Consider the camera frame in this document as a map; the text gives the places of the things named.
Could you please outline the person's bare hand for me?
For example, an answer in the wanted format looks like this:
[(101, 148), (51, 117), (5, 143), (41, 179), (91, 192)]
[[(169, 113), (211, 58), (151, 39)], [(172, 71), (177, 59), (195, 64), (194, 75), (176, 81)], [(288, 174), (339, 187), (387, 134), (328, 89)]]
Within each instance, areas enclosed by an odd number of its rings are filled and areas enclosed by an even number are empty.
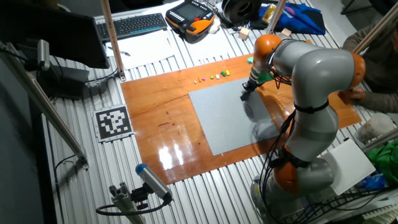
[(366, 92), (362, 88), (352, 88), (348, 90), (348, 97), (351, 100), (362, 100), (366, 96)]

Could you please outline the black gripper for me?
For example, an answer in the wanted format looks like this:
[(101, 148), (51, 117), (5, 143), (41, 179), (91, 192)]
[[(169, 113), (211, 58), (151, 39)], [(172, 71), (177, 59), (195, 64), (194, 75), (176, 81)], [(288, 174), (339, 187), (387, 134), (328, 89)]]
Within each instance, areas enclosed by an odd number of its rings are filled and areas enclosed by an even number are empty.
[(261, 85), (263, 85), (265, 83), (265, 81), (257, 81), (257, 80), (253, 80), (252, 78), (250, 78), (246, 83), (245, 83), (245, 90), (244, 92), (242, 92), (242, 95), (240, 96), (241, 101), (246, 101), (251, 93), (257, 88), (260, 87)]

